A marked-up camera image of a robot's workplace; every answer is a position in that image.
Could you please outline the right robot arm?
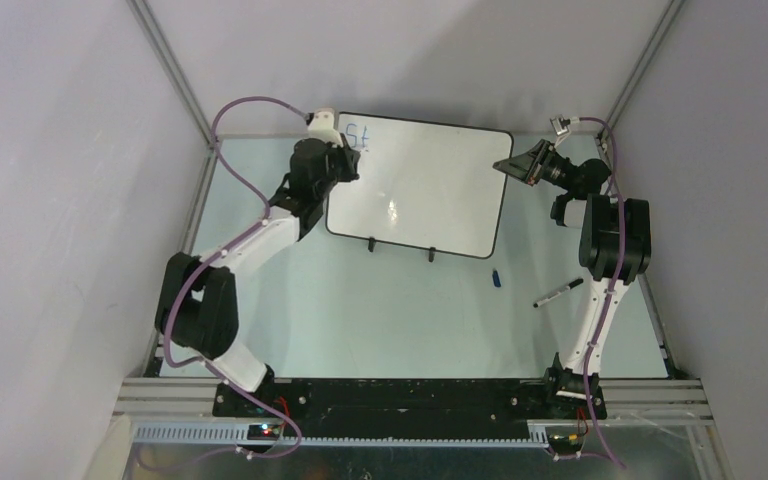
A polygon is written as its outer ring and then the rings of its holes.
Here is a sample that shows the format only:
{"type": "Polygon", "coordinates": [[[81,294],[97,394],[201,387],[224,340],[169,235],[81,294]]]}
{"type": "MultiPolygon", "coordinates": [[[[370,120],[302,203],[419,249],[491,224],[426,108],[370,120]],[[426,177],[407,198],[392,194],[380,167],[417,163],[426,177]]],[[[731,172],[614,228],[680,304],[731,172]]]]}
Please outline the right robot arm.
{"type": "Polygon", "coordinates": [[[619,303],[651,260],[650,206],[646,200],[612,198],[602,191],[612,177],[600,159],[579,165],[539,141],[523,154],[499,160],[493,168],[528,186],[560,188],[550,210],[556,225],[581,232],[578,263],[583,269],[578,334],[556,353],[541,392],[545,411],[566,418],[598,391],[602,352],[619,303]]]}

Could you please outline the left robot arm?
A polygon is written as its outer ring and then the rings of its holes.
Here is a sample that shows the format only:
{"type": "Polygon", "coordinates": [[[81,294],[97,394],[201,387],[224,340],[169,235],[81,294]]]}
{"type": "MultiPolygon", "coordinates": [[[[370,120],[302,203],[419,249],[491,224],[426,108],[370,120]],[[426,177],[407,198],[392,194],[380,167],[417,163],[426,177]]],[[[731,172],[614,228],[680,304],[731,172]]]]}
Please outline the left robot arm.
{"type": "Polygon", "coordinates": [[[165,345],[195,352],[218,378],[239,387],[237,402],[252,416],[276,403],[273,373],[239,335],[237,284],[300,242],[319,222],[339,183],[359,177],[360,153],[342,134],[298,141],[265,216],[212,252],[174,254],[167,262],[155,318],[165,345]]]}

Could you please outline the white whiteboard black frame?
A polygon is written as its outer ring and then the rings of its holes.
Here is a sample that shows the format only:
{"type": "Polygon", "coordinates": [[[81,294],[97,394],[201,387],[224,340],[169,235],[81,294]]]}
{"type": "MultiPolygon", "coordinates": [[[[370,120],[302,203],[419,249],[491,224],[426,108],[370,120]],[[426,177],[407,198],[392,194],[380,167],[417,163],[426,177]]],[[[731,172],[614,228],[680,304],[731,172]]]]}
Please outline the white whiteboard black frame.
{"type": "Polygon", "coordinates": [[[361,154],[359,179],[336,186],[334,234],[487,259],[495,250],[511,156],[503,130],[342,112],[338,130],[361,154]]]}

